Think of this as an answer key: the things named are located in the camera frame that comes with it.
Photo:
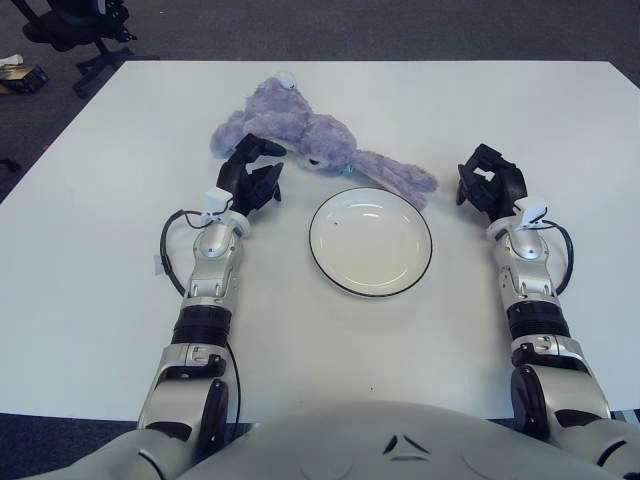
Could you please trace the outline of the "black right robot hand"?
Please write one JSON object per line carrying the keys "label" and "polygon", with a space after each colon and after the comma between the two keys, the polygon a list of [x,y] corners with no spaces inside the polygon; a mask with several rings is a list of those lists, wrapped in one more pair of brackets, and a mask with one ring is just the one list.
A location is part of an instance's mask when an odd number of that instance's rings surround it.
{"label": "black right robot hand", "polygon": [[514,216],[516,200],[527,196],[524,176],[497,150],[480,144],[465,164],[458,165],[456,204],[468,201],[491,222]]}

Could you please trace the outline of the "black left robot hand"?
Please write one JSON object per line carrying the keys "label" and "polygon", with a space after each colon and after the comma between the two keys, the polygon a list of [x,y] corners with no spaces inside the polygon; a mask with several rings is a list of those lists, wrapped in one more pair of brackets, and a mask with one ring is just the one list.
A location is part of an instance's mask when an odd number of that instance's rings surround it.
{"label": "black left robot hand", "polygon": [[261,156],[283,157],[286,149],[270,140],[247,134],[235,147],[230,158],[220,168],[216,186],[229,192],[233,201],[229,209],[247,216],[261,209],[272,199],[280,202],[279,177],[283,162],[256,168],[247,166]]}

